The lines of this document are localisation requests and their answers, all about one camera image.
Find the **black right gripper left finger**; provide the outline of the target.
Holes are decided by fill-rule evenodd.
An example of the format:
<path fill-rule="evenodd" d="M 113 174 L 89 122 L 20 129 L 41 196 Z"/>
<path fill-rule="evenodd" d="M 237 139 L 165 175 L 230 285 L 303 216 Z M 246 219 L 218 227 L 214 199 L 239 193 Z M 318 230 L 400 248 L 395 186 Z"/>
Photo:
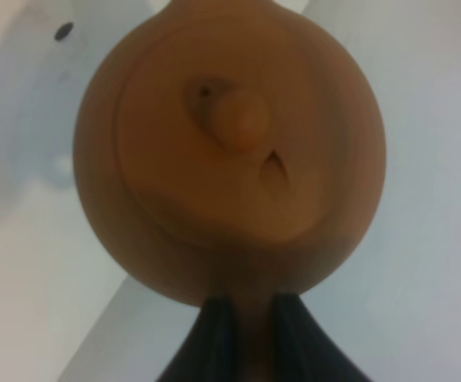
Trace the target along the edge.
<path fill-rule="evenodd" d="M 163 382 L 234 380 L 234 313 L 227 298 L 205 300 L 189 335 L 158 379 Z"/>

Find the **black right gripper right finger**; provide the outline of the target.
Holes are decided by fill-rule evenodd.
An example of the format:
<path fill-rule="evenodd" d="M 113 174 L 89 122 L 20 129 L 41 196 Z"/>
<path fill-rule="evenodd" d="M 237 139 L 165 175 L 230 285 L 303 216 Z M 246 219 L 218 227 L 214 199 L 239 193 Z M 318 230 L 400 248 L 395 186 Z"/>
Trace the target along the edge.
<path fill-rule="evenodd" d="M 272 317 L 276 381 L 370 381 L 326 335 L 297 294 L 276 295 Z"/>

